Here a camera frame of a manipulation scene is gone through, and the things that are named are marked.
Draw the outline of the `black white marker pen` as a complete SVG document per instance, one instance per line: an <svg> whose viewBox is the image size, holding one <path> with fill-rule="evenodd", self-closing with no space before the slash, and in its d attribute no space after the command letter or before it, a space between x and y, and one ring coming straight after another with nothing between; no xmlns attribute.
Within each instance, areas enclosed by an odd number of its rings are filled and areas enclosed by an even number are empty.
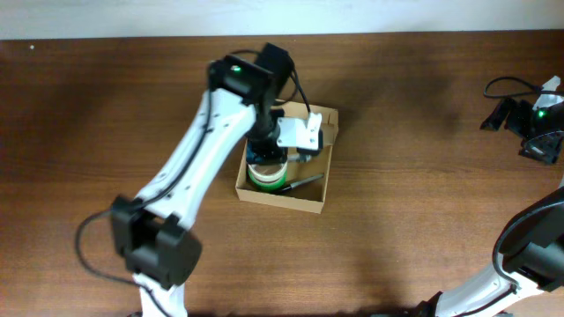
<svg viewBox="0 0 564 317"><path fill-rule="evenodd" d="M281 195L283 193L287 193L289 191L292 191L295 188L301 187L303 185L309 184L309 183L314 182L314 181L318 181L318 180L322 179L323 177L324 177L324 174L319 173L317 175L310 176L310 177L303 179L303 180L291 182L291 183L289 183L289 184L287 184L287 185L285 185L281 188L276 189L275 191L273 191L273 194Z"/></svg>

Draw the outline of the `clear black ballpoint pen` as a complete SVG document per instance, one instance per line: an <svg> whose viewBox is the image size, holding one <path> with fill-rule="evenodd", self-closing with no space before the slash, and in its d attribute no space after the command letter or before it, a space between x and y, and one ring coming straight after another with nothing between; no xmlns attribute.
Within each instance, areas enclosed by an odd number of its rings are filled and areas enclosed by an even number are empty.
<svg viewBox="0 0 564 317"><path fill-rule="evenodd" d="M312 159L311 155L301 154L301 153L289 154L287 156L288 162L306 163L309 162L311 159Z"/></svg>

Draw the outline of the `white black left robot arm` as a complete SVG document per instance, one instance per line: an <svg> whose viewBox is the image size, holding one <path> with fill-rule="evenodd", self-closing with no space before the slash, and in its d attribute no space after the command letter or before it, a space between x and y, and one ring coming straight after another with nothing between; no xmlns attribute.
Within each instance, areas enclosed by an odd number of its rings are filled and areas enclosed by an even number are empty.
<svg viewBox="0 0 564 317"><path fill-rule="evenodd" d="M212 62L198 114L168 162L134 199L109 211L115 251L133 275L143 316L184 316L184 284L203 247L192 234L206 191L235 145L247 138L254 164L282 163L278 99L295 77L289 53L271 43L254 61L236 51Z"/></svg>

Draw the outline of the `green tape roll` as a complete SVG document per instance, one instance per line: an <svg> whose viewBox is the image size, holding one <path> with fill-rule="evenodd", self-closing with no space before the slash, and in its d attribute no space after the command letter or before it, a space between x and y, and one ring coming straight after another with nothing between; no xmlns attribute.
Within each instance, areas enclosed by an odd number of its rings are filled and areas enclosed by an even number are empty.
<svg viewBox="0 0 564 317"><path fill-rule="evenodd" d="M286 173L274 181L260 181L253 174L248 174L250 182L261 191L272 192L281 189L286 183Z"/></svg>

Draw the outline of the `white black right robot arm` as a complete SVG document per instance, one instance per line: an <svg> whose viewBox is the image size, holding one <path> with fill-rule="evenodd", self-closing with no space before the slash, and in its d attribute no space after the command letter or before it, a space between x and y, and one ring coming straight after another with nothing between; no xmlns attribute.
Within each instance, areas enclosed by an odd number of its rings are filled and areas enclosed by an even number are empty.
<svg viewBox="0 0 564 317"><path fill-rule="evenodd" d="M481 129L504 128L521 140L520 156L554 165L563 155L560 77L495 96ZM504 316L515 303L563 285L563 189L512 217L493 245L490 263L450 291L439 291L409 314L420 317Z"/></svg>

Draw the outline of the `brown cardboard box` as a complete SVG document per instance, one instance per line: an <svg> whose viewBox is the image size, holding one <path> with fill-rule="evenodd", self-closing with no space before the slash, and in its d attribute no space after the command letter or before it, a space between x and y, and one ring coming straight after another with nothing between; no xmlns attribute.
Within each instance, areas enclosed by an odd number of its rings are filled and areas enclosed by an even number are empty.
<svg viewBox="0 0 564 317"><path fill-rule="evenodd" d="M323 149L321 153L313 157L307 163L288 164L286 181L301 181L307 177L323 173L319 180L290 190L286 194L274 195L259 190L251 181L248 175L246 163L246 152L243 150L239 172L237 175L235 190L241 201L251 203L261 203L265 205L287 208L291 210L301 210L320 214L326 198L326 191L330 176L330 162L333 145L338 135L338 110L329 107L311 106L314 113L322 115L321 130L323 131Z"/></svg>

